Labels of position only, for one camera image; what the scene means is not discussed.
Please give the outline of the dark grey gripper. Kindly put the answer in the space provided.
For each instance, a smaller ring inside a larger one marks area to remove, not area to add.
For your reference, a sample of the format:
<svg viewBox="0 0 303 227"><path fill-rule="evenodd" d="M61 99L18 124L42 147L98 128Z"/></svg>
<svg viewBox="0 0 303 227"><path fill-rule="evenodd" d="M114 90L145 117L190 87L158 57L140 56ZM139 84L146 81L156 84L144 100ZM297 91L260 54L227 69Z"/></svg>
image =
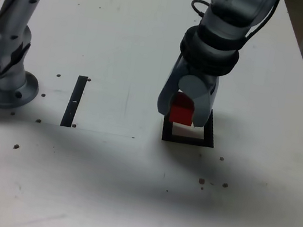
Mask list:
<svg viewBox="0 0 303 227"><path fill-rule="evenodd" d="M158 96L157 110L160 114L167 115L171 110L173 96L180 89L194 103L193 125L203 127L210 117L218 84L218 76L206 74L187 65L184 57L180 55Z"/></svg>

